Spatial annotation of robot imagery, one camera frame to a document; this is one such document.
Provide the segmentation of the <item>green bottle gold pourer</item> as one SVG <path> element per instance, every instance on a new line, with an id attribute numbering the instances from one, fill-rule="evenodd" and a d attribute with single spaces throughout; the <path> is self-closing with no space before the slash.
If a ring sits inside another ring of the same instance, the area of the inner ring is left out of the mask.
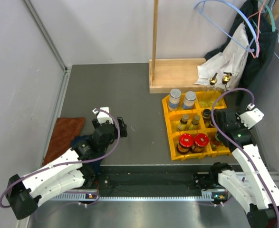
<path id="1" fill-rule="evenodd" d="M 210 138 L 210 145 L 213 151 L 222 146 L 222 142 L 219 140 L 217 133 Z"/>

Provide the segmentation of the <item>black cap spice jar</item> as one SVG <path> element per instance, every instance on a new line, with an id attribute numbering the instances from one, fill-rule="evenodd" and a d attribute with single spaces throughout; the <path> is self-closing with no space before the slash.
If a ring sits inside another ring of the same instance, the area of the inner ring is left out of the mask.
<path id="1" fill-rule="evenodd" d="M 210 120 L 209 128 L 215 128 L 215 125 L 212 120 Z"/>
<path id="2" fill-rule="evenodd" d="M 202 117 L 203 117 L 204 123 L 209 122 L 210 118 L 211 118 L 211 110 L 210 109 L 204 109 L 203 112 L 202 112 Z"/>

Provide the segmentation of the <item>red lid jar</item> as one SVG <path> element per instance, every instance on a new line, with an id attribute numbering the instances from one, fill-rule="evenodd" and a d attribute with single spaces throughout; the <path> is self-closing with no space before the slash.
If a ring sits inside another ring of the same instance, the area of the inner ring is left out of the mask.
<path id="1" fill-rule="evenodd" d="M 180 136 L 178 144 L 176 146 L 177 152 L 180 154 L 187 154 L 193 146 L 194 138 L 188 133 L 184 133 Z"/>
<path id="2" fill-rule="evenodd" d="M 208 145 L 209 138 L 204 133 L 198 133 L 194 137 L 193 145 L 191 147 L 191 151 L 193 153 L 200 153 L 204 150 L 204 148 Z"/>

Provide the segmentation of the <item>yellow label brown cap bottle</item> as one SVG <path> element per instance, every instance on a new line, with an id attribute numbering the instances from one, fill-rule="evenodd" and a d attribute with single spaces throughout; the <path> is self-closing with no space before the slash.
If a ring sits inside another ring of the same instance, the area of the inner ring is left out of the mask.
<path id="1" fill-rule="evenodd" d="M 191 120 L 191 123 L 189 125 L 189 131 L 194 131 L 197 129 L 199 122 L 200 122 L 200 116 L 195 115 L 194 118 Z"/>

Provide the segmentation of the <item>clear bottle gold pourer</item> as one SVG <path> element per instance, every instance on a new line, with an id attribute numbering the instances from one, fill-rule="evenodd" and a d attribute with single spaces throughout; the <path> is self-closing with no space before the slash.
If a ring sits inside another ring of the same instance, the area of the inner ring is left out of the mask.
<path id="1" fill-rule="evenodd" d="M 208 85 L 203 88 L 202 103 L 204 107 L 209 107 L 211 98 L 215 94 L 215 85 L 218 82 L 218 73 L 216 72 L 210 79 Z"/>

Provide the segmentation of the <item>clear bottle red label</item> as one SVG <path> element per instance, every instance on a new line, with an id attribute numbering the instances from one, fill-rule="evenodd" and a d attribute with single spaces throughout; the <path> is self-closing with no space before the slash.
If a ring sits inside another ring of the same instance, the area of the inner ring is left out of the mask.
<path id="1" fill-rule="evenodd" d="M 231 80 L 232 73 L 230 72 L 224 72 L 222 79 L 221 79 L 221 84 L 216 88 L 218 92 L 221 94 L 227 91 L 227 84 Z"/>

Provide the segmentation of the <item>small brown cap bottle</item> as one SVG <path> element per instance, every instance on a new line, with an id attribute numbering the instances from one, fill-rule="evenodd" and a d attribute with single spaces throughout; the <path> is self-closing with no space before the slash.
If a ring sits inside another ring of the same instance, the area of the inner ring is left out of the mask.
<path id="1" fill-rule="evenodd" d="M 188 124 L 188 120 L 189 120 L 189 116 L 187 114 L 184 114 L 180 119 L 179 124 L 177 125 L 177 131 L 179 132 L 184 131 Z"/>

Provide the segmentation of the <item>silver lid spice jar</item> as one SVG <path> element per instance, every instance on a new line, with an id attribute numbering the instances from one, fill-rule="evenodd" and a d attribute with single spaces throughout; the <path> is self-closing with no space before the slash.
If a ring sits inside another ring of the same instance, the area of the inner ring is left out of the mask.
<path id="1" fill-rule="evenodd" d="M 170 111 L 175 111 L 179 107 L 180 99 L 181 99 L 182 93 L 179 89 L 174 88 L 170 91 L 169 94 L 169 103 L 168 103 L 168 109 Z"/>
<path id="2" fill-rule="evenodd" d="M 193 91 L 188 91 L 185 93 L 182 109 L 183 110 L 191 110 L 194 106 L 195 100 L 197 96 L 196 93 Z"/>

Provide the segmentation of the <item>black cap spice jar back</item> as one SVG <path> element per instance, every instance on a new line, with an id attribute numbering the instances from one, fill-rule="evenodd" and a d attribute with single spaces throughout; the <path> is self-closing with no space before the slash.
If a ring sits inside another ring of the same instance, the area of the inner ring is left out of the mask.
<path id="1" fill-rule="evenodd" d="M 212 120 L 210 120 L 209 128 L 215 128 L 215 125 Z"/>

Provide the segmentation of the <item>yellow bin middle right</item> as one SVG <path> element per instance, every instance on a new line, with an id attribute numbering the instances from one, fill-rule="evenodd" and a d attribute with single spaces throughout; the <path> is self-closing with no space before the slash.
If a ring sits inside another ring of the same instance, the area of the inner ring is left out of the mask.
<path id="1" fill-rule="evenodd" d="M 210 124 L 210 121 L 207 123 L 204 123 L 205 128 L 209 128 L 209 124 Z"/>

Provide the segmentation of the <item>yellow bin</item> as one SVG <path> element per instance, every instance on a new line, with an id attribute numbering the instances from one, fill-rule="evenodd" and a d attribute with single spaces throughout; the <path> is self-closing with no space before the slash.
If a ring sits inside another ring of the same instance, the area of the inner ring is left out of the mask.
<path id="1" fill-rule="evenodd" d="M 210 121 L 207 123 L 204 123 L 205 128 L 209 128 L 209 124 L 210 124 Z"/>
<path id="2" fill-rule="evenodd" d="M 200 109 L 198 99 L 196 99 L 194 101 L 194 105 L 193 105 L 192 109 L 183 110 L 182 105 L 183 105 L 183 100 L 184 100 L 184 97 L 185 97 L 185 93 L 182 93 L 180 103 L 179 103 L 179 106 L 178 106 L 177 110 L 170 111 L 169 106 L 168 106 L 169 97 L 170 97 L 170 95 L 167 95 L 165 98 L 162 99 L 162 105 L 163 105 L 163 111 L 164 111 L 164 116 L 165 117 L 173 116 L 174 114 L 193 114 L 193 113 L 197 113 Z"/>
<path id="3" fill-rule="evenodd" d="M 182 118 L 183 115 L 184 114 L 174 114 L 173 116 L 165 117 L 165 124 L 166 124 L 166 128 L 167 128 L 168 137 L 172 136 L 173 133 L 179 132 L 179 131 L 177 131 L 177 125 L 179 124 L 180 119 Z M 187 115 L 189 116 L 188 124 L 187 124 L 185 130 L 181 131 L 181 133 L 186 133 L 189 131 L 189 125 L 195 115 L 199 115 L 201 118 L 200 118 L 200 122 L 199 122 L 197 129 L 194 131 L 203 131 L 206 129 L 204 126 L 203 119 L 202 119 L 202 114 L 200 112 L 193 113 L 193 114 L 187 114 Z"/>
<path id="4" fill-rule="evenodd" d="M 200 153 L 193 153 L 188 152 L 187 154 L 180 154 L 176 146 L 178 144 L 179 138 L 182 135 L 181 132 L 173 133 L 172 136 L 168 138 L 169 148 L 170 148 L 170 154 L 171 154 L 171 160 L 189 160 L 189 159 L 202 159 L 204 157 L 211 155 L 211 150 L 209 148 L 209 144 L 200 152 Z"/>
<path id="5" fill-rule="evenodd" d="M 214 136 L 216 133 L 217 133 L 217 131 L 215 131 L 215 132 L 208 132 L 208 133 L 207 133 L 207 136 L 208 136 L 208 138 L 209 138 L 209 143 L 208 143 L 207 149 L 208 149 L 209 152 L 210 152 L 210 156 L 213 157 L 213 158 L 216 157 L 216 156 L 221 156 L 221 155 L 230 156 L 230 155 L 231 155 L 230 150 L 229 150 L 227 147 L 225 147 L 223 144 L 222 144 L 221 147 L 219 147 L 219 148 L 218 148 L 217 150 L 215 150 L 215 151 L 213 151 L 213 150 L 211 149 L 210 138 L 211 138 L 212 136 Z"/>
<path id="6" fill-rule="evenodd" d="M 212 108 L 214 102 L 220 97 L 219 91 L 199 91 L 196 92 L 200 108 Z"/>

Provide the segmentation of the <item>brown orange cloth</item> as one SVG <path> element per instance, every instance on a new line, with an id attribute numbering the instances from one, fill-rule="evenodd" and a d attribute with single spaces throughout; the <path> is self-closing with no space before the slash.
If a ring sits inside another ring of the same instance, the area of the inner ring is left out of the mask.
<path id="1" fill-rule="evenodd" d="M 71 141 L 79 136 L 86 119 L 84 117 L 67 118 L 59 117 L 54 126 L 51 139 L 48 145 L 48 150 L 42 165 L 46 165 L 61 155 L 70 148 Z"/>

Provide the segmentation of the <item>yellow bin back right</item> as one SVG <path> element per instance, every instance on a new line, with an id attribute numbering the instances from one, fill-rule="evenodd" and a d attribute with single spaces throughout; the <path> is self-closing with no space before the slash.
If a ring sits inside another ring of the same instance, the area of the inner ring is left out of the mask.
<path id="1" fill-rule="evenodd" d="M 200 108 L 212 108 L 214 102 L 220 97 L 219 91 L 199 91 L 196 92 Z"/>

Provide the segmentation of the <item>yellow bin back left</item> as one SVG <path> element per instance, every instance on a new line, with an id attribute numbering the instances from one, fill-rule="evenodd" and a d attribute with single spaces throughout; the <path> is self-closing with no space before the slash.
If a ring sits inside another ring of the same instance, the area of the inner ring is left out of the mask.
<path id="1" fill-rule="evenodd" d="M 177 110 L 170 111 L 169 106 L 168 106 L 169 97 L 170 97 L 170 95 L 167 95 L 165 98 L 162 99 L 162 105 L 163 105 L 163 111 L 164 111 L 164 116 L 165 117 L 173 116 L 174 114 L 193 114 L 193 113 L 197 113 L 200 109 L 198 99 L 196 99 L 194 101 L 194 105 L 193 105 L 192 109 L 183 110 L 182 105 L 183 105 L 183 100 L 184 100 L 184 97 L 185 97 L 185 93 L 182 93 L 180 103 L 179 103 L 179 106 L 178 106 Z"/>

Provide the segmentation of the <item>white crumpled cloth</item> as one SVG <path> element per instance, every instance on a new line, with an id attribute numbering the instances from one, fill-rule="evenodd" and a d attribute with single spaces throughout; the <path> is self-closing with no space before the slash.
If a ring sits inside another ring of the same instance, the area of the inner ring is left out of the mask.
<path id="1" fill-rule="evenodd" d="M 233 34 L 233 37 L 240 40 L 242 44 L 248 44 L 248 37 L 245 31 L 244 23 L 241 23 Z M 199 79 L 196 85 L 206 86 L 209 79 L 217 72 L 218 82 L 215 87 L 221 84 L 221 79 L 224 72 L 232 73 L 231 80 L 227 84 L 227 90 L 234 89 L 238 86 L 244 68 L 246 66 L 248 52 L 230 40 L 223 51 L 217 54 L 212 54 L 204 64 L 197 66 Z"/>

